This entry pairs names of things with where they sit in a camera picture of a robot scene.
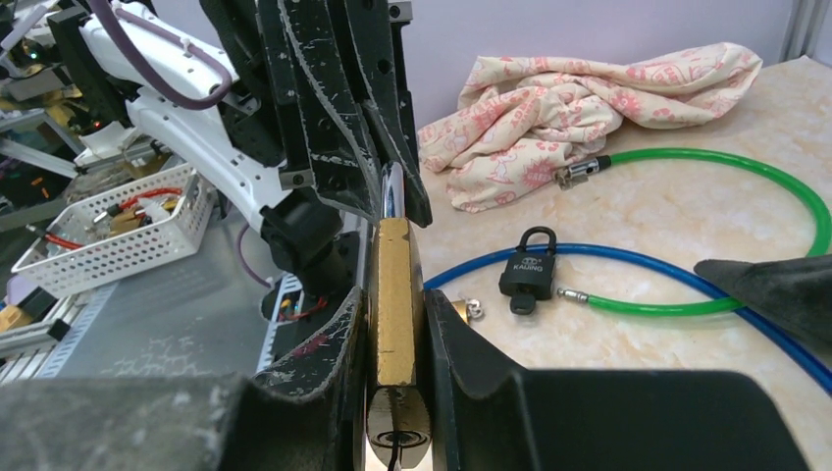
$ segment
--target marble tabletop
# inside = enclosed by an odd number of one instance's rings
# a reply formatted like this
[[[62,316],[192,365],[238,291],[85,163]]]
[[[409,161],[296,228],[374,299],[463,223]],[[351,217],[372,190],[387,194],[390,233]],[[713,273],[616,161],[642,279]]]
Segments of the marble tabletop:
[[[762,71],[748,96],[709,125],[680,131],[625,126],[604,152],[645,147],[708,148],[753,157],[810,185],[832,206],[832,69],[802,58]],[[548,184],[483,213],[454,210],[445,175],[423,171],[434,223],[418,231],[425,279],[460,262],[512,247],[546,225],[560,241],[644,252],[686,269],[705,258],[746,261],[802,256],[814,227],[787,191],[716,164],[657,161],[621,166],[569,191]],[[832,469],[832,400],[785,353],[733,313],[643,319],[566,301],[538,304],[530,318],[508,310],[497,289],[504,264],[444,287],[480,299],[474,329],[528,368],[678,368],[742,372],[773,398],[812,469]],[[556,284],[622,300],[704,300],[690,288],[620,262],[562,256]],[[368,469],[383,469],[368,453]],[[432,469],[430,456],[417,468]]]

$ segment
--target black padlock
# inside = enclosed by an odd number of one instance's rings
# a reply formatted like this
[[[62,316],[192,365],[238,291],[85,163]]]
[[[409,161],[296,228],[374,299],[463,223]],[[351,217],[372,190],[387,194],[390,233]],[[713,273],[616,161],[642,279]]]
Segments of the black padlock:
[[[545,253],[526,251],[529,237],[534,234],[548,236]],[[537,226],[523,233],[517,253],[509,257],[505,271],[499,277],[499,292],[511,296],[509,308],[514,314],[529,315],[538,300],[551,299],[556,247],[557,236],[549,228]]]

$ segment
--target white wall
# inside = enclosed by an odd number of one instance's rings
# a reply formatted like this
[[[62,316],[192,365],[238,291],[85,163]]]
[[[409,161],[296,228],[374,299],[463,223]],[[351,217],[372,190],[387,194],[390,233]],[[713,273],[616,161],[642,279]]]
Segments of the white wall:
[[[832,7],[826,11],[812,57],[827,66],[832,66]]]
[[[792,0],[412,0],[405,28],[417,126],[453,111],[477,55],[613,63],[731,41],[779,61]]]

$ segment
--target pink floral pattern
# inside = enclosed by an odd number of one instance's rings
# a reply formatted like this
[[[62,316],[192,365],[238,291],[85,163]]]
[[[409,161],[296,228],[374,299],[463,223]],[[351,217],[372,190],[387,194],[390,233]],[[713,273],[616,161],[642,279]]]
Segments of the pink floral pattern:
[[[731,43],[616,66],[556,57],[480,57],[453,115],[419,130],[432,172],[451,169],[447,194],[463,211],[508,204],[558,168],[603,149],[623,118],[678,129],[721,118],[762,68]]]

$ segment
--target basket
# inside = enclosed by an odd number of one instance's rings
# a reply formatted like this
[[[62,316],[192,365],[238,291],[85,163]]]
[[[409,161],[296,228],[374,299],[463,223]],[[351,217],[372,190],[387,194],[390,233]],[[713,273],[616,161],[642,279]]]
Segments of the basket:
[[[162,187],[182,188],[171,217],[122,235],[95,241],[87,230],[92,218],[135,194]],[[76,250],[48,255],[47,242],[35,242],[12,273],[20,274],[57,298],[112,283],[199,250],[214,207],[213,187],[189,165],[127,183],[67,207],[49,231],[85,243]]]

